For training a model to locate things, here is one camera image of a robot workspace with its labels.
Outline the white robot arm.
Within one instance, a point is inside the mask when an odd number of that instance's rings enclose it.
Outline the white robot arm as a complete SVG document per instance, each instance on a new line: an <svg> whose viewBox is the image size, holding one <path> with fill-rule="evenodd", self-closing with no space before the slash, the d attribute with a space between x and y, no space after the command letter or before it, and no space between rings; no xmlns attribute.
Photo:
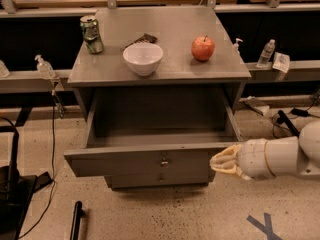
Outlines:
<svg viewBox="0 0 320 240"><path fill-rule="evenodd" d="M229 146L210 159L210 167L245 180L279 176L319 180L320 121L307 124L297 136L250 139Z"/></svg>

